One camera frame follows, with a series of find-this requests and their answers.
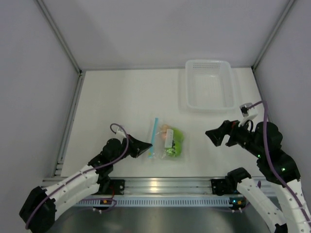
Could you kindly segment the clear zip top bag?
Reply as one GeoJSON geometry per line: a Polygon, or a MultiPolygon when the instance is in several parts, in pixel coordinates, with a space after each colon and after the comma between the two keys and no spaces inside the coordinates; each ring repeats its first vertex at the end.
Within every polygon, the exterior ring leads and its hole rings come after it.
{"type": "Polygon", "coordinates": [[[158,117],[154,119],[151,131],[151,148],[148,159],[181,161],[185,155],[185,133],[177,127],[165,124],[158,117]]]}

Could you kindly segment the beige fake garlic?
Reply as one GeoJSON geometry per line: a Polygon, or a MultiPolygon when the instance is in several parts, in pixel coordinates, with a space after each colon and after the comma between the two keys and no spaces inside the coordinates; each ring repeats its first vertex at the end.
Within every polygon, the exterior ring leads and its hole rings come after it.
{"type": "Polygon", "coordinates": [[[162,132],[162,133],[166,133],[167,129],[169,129],[169,128],[170,128],[169,125],[163,124],[163,125],[161,126],[161,132],[162,132]]]}

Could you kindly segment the green fake melon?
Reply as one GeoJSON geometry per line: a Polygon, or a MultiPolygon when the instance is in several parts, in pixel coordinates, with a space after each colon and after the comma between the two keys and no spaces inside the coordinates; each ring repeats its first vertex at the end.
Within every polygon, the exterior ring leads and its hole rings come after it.
{"type": "Polygon", "coordinates": [[[177,128],[169,128],[166,132],[168,133],[164,143],[166,155],[172,158],[181,156],[184,142],[183,132],[177,128]]]}

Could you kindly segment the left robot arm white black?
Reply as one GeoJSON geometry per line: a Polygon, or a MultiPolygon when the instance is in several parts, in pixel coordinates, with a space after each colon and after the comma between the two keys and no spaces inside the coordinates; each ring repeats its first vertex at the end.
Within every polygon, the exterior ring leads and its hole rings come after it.
{"type": "Polygon", "coordinates": [[[104,194],[109,190],[109,174],[116,162],[127,156],[137,158],[151,147],[151,143],[131,135],[123,140],[109,139],[97,156],[70,177],[54,185],[37,186],[31,190],[19,212],[25,228],[33,233],[47,232],[76,203],[97,192],[104,194]]]}

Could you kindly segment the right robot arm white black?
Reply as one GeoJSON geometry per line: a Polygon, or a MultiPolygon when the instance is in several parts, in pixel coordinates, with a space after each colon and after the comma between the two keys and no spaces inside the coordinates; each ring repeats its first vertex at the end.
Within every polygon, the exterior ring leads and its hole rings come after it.
{"type": "Polygon", "coordinates": [[[228,172],[223,179],[213,179],[213,194],[242,194],[272,233],[311,231],[311,213],[302,192],[301,175],[293,158],[282,150],[283,136],[275,124],[264,121],[254,126],[248,120],[241,125],[237,120],[226,120],[219,128],[205,134],[217,147],[227,135],[226,146],[239,145],[254,155],[257,167],[274,190],[280,207],[271,202],[243,167],[228,172]]]}

